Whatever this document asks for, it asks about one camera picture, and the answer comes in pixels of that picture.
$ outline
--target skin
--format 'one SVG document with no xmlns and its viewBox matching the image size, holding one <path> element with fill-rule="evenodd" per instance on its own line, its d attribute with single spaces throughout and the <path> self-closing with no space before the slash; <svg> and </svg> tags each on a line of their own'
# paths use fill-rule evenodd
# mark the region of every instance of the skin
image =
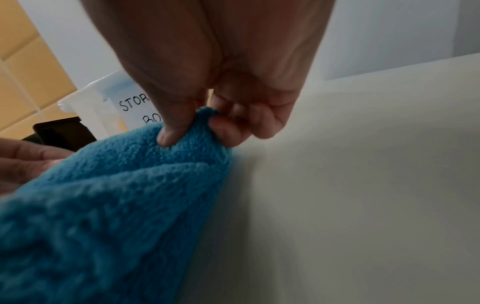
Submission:
<svg viewBox="0 0 480 304">
<path fill-rule="evenodd" d="M 71 154 L 60 148 L 0 138 L 0 196 L 14 192 Z"/>
<path fill-rule="evenodd" d="M 82 0 L 125 70 L 152 98 L 177 142 L 195 111 L 233 147 L 287 123 L 335 0 Z"/>
</svg>

